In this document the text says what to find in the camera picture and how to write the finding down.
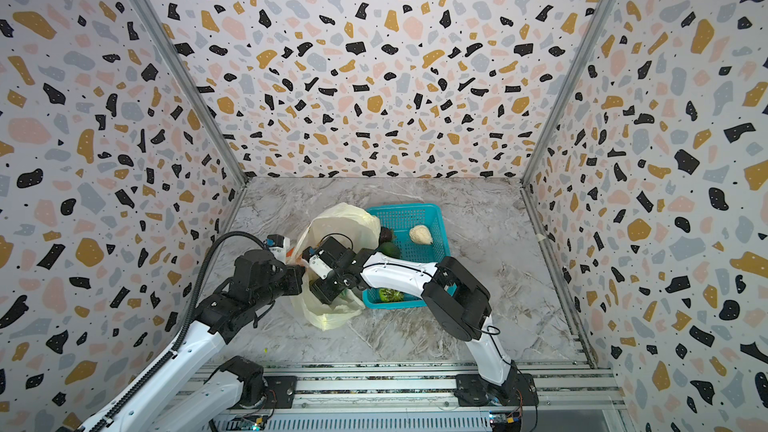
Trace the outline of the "green circuit board right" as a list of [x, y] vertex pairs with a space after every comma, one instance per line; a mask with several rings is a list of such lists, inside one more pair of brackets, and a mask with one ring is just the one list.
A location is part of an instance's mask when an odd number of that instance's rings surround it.
[[522, 413], [519, 411], [491, 413], [489, 422], [492, 432], [522, 431]]

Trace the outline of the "dark purple mangosteen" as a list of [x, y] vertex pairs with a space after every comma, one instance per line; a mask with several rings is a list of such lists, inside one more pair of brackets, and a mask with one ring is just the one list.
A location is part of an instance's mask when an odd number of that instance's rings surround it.
[[388, 243], [393, 242], [395, 238], [394, 231], [387, 227], [381, 227], [380, 228], [380, 234], [379, 234], [379, 243]]

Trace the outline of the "teal plastic basket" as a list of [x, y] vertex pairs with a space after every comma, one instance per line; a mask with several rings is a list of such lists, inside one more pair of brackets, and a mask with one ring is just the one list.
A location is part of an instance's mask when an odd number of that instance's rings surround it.
[[[367, 212], [393, 232], [391, 242], [400, 258], [410, 262], [439, 262], [451, 255], [442, 211], [435, 204], [411, 203], [370, 207]], [[368, 289], [362, 300], [370, 309], [398, 310], [424, 308], [420, 298], [402, 292]]]

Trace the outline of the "aluminium corner post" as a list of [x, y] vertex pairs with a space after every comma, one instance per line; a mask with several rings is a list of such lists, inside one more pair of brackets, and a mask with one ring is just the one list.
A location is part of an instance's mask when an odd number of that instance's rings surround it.
[[571, 100], [571, 96], [575, 91], [580, 76], [587, 66], [591, 53], [599, 39], [601, 30], [611, 13], [614, 1], [615, 0], [599, 0], [597, 3], [593, 18], [588, 24], [574, 60], [569, 66], [563, 85], [554, 102], [553, 110], [541, 130], [539, 140], [522, 176], [521, 186], [523, 190], [526, 190], [534, 180], [536, 168], [546, 153], [547, 143], [554, 135], [555, 128], [565, 113], [566, 106]]
[[152, 4], [149, 0], [129, 1], [144, 23], [147, 33], [154, 41], [157, 51], [163, 61], [167, 64], [181, 91], [184, 93], [185, 97], [191, 101], [192, 108], [205, 126], [210, 140], [221, 155], [223, 163], [228, 167], [238, 185], [240, 187], [246, 187], [248, 185], [247, 176], [240, 169], [234, 153], [224, 139], [214, 117], [211, 115], [207, 104], [203, 100], [202, 94], [199, 92], [189, 72], [180, 60], [172, 41], [165, 33], [162, 23], [155, 13]]

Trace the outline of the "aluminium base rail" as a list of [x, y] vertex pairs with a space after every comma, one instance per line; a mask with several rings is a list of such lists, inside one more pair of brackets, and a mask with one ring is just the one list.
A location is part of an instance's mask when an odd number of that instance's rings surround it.
[[457, 376], [470, 363], [353, 363], [273, 366], [279, 409], [258, 412], [267, 431], [492, 431], [515, 415], [518, 431], [630, 431], [628, 411], [611, 372], [584, 362], [523, 361], [532, 377], [511, 406], [463, 406]]

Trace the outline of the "green circuit board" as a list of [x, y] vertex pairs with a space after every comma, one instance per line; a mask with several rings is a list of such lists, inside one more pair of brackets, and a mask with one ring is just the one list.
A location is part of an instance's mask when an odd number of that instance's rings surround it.
[[269, 417], [264, 415], [247, 415], [238, 417], [235, 425], [238, 431], [265, 431]]
[[492, 432], [522, 431], [522, 413], [519, 411], [491, 413], [489, 422]]

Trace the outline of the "aluminium left corner post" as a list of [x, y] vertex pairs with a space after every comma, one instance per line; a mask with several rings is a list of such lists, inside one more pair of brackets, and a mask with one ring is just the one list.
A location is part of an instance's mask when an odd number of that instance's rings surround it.
[[238, 185], [240, 187], [246, 187], [248, 185], [247, 176], [240, 169], [234, 153], [224, 139], [214, 117], [211, 115], [207, 104], [203, 100], [202, 94], [199, 92], [189, 72], [180, 60], [172, 41], [165, 33], [162, 23], [155, 13], [152, 4], [149, 0], [129, 1], [144, 23], [147, 33], [154, 41], [157, 51], [163, 61], [167, 64], [181, 91], [184, 93], [185, 97], [191, 101], [192, 108], [205, 126], [210, 140], [221, 155], [223, 163], [228, 167]]

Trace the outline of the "aluminium right corner post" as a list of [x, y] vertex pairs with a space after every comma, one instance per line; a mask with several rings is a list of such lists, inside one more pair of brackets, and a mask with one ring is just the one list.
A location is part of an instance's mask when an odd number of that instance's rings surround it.
[[553, 110], [541, 130], [539, 140], [522, 176], [521, 186], [523, 190], [526, 190], [534, 180], [536, 168], [546, 153], [547, 143], [554, 135], [555, 128], [565, 113], [566, 106], [571, 100], [571, 96], [575, 91], [580, 76], [587, 66], [591, 53], [599, 39], [601, 30], [611, 13], [614, 1], [615, 0], [599, 0], [597, 3], [593, 18], [588, 24], [574, 60], [569, 66], [563, 85], [554, 102]]

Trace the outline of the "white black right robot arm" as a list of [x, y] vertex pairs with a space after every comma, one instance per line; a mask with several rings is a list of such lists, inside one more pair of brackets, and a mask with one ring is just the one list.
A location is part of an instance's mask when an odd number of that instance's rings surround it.
[[358, 252], [333, 237], [302, 252], [318, 276], [310, 291], [329, 305], [347, 289], [391, 289], [420, 298], [442, 329], [465, 343], [475, 374], [456, 376], [461, 406], [539, 405], [533, 376], [522, 373], [505, 353], [493, 323], [490, 292], [457, 259], [417, 263], [389, 257], [380, 249]]

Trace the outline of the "cream white pear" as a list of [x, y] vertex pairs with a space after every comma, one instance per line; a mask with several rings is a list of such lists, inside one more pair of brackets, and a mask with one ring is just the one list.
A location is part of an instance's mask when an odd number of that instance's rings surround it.
[[434, 239], [429, 228], [425, 225], [416, 225], [409, 230], [409, 238], [417, 245], [432, 245]]

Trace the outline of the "green lime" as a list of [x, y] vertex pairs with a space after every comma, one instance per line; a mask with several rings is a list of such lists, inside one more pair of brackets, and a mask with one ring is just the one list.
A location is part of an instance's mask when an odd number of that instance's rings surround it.
[[381, 243], [378, 246], [377, 251], [390, 258], [395, 258], [395, 259], [401, 258], [401, 251], [399, 247], [393, 242]]

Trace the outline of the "cream plastic bag orange print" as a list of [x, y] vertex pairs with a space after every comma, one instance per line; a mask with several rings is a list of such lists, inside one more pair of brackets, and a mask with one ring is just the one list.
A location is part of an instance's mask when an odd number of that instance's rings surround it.
[[365, 311], [337, 270], [363, 249], [379, 245], [381, 222], [362, 208], [340, 203], [315, 217], [293, 248], [289, 263], [305, 268], [297, 310], [321, 331], [338, 329]]

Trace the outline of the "green circuit board left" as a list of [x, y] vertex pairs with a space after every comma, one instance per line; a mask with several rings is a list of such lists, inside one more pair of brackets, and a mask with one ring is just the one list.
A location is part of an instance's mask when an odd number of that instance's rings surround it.
[[238, 417], [235, 425], [238, 431], [265, 431], [269, 417], [264, 415], [247, 415]]

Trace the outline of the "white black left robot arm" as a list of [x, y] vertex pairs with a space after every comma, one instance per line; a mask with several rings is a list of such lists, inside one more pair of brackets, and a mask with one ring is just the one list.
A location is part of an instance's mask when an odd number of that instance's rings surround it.
[[276, 406], [263, 367], [240, 356], [218, 366], [184, 400], [173, 400], [241, 329], [257, 327], [277, 299], [300, 294], [304, 274], [303, 266], [286, 265], [267, 250], [238, 257], [232, 277], [198, 304], [162, 355], [80, 430], [194, 431], [233, 406]]

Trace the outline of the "bright green custard apple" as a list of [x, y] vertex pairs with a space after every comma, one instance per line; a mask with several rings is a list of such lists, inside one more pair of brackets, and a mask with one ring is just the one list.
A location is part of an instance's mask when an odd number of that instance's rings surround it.
[[382, 303], [402, 302], [404, 298], [405, 298], [405, 295], [400, 291], [396, 291], [388, 288], [379, 289], [379, 300]]

